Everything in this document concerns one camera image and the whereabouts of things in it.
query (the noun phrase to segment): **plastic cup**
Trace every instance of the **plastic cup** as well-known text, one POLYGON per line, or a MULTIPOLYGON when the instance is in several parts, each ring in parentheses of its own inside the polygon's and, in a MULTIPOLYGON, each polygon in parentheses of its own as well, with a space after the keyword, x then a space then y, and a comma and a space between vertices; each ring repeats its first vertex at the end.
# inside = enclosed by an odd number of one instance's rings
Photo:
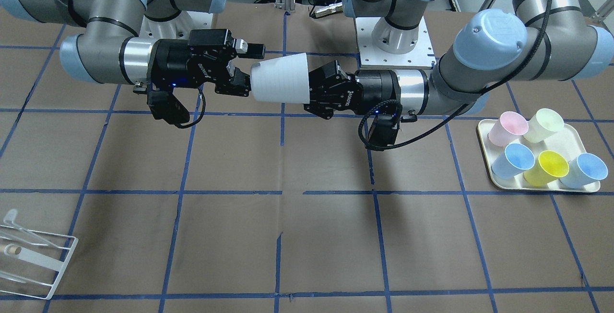
POLYGON ((496 146, 503 147, 520 138, 529 130, 526 119, 513 111, 506 111, 498 118, 497 123, 488 132, 488 140, 496 146))
POLYGON ((513 143, 505 146, 505 151, 494 161, 493 173, 500 178, 513 178, 535 165, 535 156, 523 144, 513 143))
POLYGON ((252 66, 251 84, 257 101, 309 103, 307 54, 255 63, 252 66))
POLYGON ((608 167, 603 160, 594 154, 583 153, 569 163, 569 174, 561 178, 561 182, 570 188, 582 188, 607 177, 608 167))
POLYGON ((539 143, 549 136, 563 131, 565 122, 558 112, 552 109, 543 108, 535 113, 529 120, 529 131, 524 134, 524 138, 531 143, 539 143))
POLYGON ((537 156, 537 161, 532 169, 524 172, 524 178, 531 186, 545 186, 565 177, 569 173, 569 164, 561 154, 546 150, 537 156))

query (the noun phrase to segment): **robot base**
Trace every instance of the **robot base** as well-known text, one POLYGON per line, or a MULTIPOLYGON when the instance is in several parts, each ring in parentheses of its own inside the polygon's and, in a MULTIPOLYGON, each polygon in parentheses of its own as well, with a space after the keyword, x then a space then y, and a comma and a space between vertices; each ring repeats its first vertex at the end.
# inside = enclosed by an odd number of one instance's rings
POLYGON ((415 69, 431 70, 436 63, 433 46, 426 28, 424 18, 420 21, 420 38, 411 52, 406 54, 392 54, 378 48, 371 33, 379 18, 356 18, 356 38, 360 51, 360 66, 362 68, 377 69, 415 69))

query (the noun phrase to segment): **gray floor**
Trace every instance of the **gray floor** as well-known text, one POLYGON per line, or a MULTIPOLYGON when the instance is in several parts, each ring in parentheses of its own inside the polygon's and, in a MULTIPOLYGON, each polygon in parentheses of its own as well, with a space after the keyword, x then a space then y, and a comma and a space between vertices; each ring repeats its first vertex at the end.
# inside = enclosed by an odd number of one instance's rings
MULTIPOLYGON (((312 69, 356 70, 353 21, 297 8, 230 4, 216 26, 267 44, 268 59, 307 52, 312 69)), ((437 56, 470 17, 426 15, 437 56)), ((204 121, 179 131, 129 87, 68 77, 58 46, 78 32, 0 11, 0 213, 80 239, 53 300, 0 296, 0 311, 614 312, 614 179, 593 195, 502 191, 475 133, 482 118, 550 107, 614 168, 614 67, 511 83, 478 116, 371 153, 349 114, 211 87, 204 121)), ((178 97, 195 107, 193 91, 178 97)))

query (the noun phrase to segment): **tray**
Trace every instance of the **tray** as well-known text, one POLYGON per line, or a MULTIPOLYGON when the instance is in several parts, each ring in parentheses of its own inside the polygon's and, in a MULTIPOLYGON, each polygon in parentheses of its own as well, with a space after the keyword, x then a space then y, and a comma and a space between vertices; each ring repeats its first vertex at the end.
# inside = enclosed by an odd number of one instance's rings
MULTIPOLYGON (((586 186, 583 186, 583 188, 572 189, 562 184, 562 182, 559 180, 550 182, 546 186, 534 187, 524 179, 522 174, 516 175, 510 179, 504 179, 494 175, 491 166, 505 149, 504 147, 493 145, 493 143, 488 140, 488 132, 491 131, 496 122, 497 120, 480 121, 480 123, 478 123, 478 139, 480 140, 480 147, 482 147, 482 154, 484 155, 488 175, 491 177, 491 181, 493 181, 497 187, 502 189, 512 189, 515 191, 555 191, 577 193, 594 193, 601 188, 601 182, 599 181, 593 182, 592 184, 587 184, 586 186)), ((515 140, 513 143, 526 145, 529 149, 531 149, 531 151, 533 151, 535 158, 537 158, 542 151, 552 150, 557 151, 563 157, 565 157, 567 161, 570 161, 586 152, 582 139, 579 137, 578 131, 568 124, 565 124, 563 131, 550 136, 543 142, 529 143, 524 139, 524 137, 521 136, 519 140, 515 140)))

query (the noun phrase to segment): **cup on tray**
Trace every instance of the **cup on tray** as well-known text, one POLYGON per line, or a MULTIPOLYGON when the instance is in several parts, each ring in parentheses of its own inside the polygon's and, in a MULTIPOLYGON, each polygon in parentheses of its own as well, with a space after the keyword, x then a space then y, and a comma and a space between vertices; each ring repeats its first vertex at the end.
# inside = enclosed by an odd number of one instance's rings
POLYGON ((524 173, 535 165, 535 156, 523 144, 512 143, 493 162, 493 173, 500 178, 509 179, 524 173))
POLYGON ((524 138, 530 143, 539 143, 549 136, 563 130, 565 122, 558 112, 542 108, 529 120, 529 131, 524 138))
POLYGON ((488 132, 488 140, 496 146, 503 147, 526 134, 528 130, 529 123, 522 115, 506 111, 488 132))
POLYGON ((541 187, 566 177, 568 173, 567 160, 560 153, 546 150, 537 156, 535 166, 524 172, 524 178, 531 186, 541 187))
POLYGON ((607 176, 608 167, 601 158, 583 153, 569 163, 569 174, 560 180, 565 186, 576 189, 604 180, 607 176))

